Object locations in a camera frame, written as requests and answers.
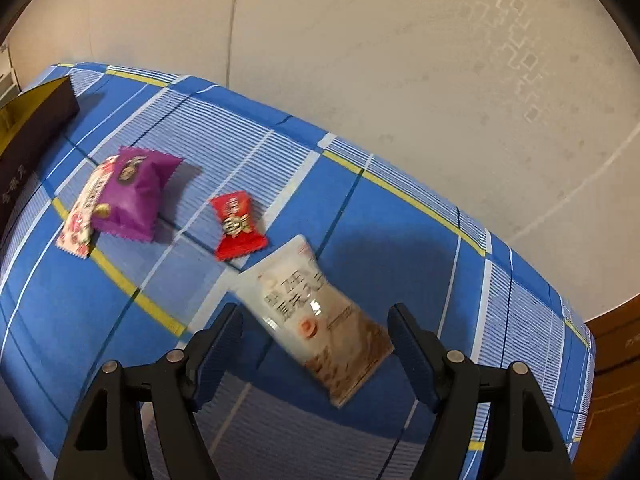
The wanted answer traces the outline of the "blue plaid tablecloth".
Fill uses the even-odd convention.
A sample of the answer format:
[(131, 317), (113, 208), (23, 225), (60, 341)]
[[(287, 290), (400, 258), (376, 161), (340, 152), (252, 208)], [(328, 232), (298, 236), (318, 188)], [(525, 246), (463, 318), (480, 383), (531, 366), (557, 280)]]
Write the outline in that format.
[(570, 302), (380, 156), (193, 76), (2, 113), (2, 398), (49, 479), (569, 479)]

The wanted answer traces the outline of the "gold tin box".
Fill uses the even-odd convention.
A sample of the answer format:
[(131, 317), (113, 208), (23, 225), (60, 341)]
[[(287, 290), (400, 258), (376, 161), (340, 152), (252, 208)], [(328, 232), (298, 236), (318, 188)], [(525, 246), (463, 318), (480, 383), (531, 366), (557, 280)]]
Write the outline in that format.
[(1, 109), (1, 236), (38, 188), (37, 169), (63, 129), (79, 112), (69, 76), (16, 96)]

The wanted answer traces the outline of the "floral nougat candy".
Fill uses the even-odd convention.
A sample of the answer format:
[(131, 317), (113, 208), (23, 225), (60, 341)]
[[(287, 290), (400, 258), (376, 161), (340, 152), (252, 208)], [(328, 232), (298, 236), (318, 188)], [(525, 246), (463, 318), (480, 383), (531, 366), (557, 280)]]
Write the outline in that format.
[(93, 232), (91, 217), (117, 159), (117, 155), (107, 157), (90, 174), (58, 233), (57, 248), (81, 259), (88, 257)]

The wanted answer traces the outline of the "white brown snack pouch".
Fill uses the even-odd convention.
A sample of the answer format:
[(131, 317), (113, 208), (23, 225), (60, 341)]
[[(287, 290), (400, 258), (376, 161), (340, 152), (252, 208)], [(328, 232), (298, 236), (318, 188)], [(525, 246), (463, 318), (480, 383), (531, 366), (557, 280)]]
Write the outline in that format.
[(328, 281), (303, 235), (241, 272), (232, 292), (337, 408), (394, 351), (386, 328)]

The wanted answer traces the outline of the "wooden door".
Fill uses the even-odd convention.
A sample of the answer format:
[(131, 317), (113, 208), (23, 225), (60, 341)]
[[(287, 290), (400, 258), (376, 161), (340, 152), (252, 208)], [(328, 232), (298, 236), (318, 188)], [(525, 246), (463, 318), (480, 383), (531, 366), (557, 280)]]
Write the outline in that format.
[(588, 322), (596, 337), (590, 407), (573, 468), (577, 479), (637, 479), (639, 466), (639, 298)]

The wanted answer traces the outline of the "small red candy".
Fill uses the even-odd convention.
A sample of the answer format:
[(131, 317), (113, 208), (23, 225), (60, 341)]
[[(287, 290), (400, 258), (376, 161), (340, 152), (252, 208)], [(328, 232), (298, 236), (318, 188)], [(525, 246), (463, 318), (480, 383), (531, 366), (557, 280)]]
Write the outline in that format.
[(268, 246), (268, 238), (257, 229), (252, 199), (245, 191), (235, 191), (209, 200), (220, 222), (222, 235), (215, 250), (220, 261), (240, 258)]

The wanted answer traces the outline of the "purple snack packet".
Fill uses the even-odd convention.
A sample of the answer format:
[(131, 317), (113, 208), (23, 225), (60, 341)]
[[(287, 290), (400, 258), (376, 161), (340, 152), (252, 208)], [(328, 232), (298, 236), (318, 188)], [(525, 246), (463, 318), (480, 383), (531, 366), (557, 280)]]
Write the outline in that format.
[(91, 216), (101, 233), (152, 242), (163, 189), (182, 158), (147, 148), (118, 150)]

